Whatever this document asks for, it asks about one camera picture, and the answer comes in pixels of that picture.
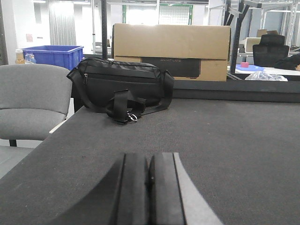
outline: zipper pull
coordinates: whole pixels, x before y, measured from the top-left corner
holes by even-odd
[[[84,74],[83,84],[84,84],[84,85],[87,85],[87,84],[88,84],[88,74]]]

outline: strap buckle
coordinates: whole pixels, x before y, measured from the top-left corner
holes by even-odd
[[[128,118],[130,118],[132,121],[137,122],[137,116],[130,113],[129,111],[127,111],[127,116]]]

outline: carpeted table surface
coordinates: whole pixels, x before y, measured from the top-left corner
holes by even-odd
[[[135,124],[82,108],[0,180],[0,224],[43,225],[120,152],[179,152],[227,225],[300,222],[300,104],[174,99]]]

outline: plastic bottle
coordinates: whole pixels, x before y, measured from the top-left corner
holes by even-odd
[[[15,51],[16,54],[16,64],[25,64],[25,59],[23,57],[23,50],[22,49],[16,49]]]
[[[25,61],[31,62],[31,63],[37,63],[32,51],[26,51]]]
[[[30,54],[30,62],[32,62],[32,63],[36,63],[37,62],[36,59],[34,58],[34,54],[33,53]]]

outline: blue tray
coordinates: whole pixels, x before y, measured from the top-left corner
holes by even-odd
[[[242,71],[263,71],[263,67],[255,66],[255,65],[249,65],[249,67],[241,67],[240,64],[236,65],[236,69],[242,70]]]

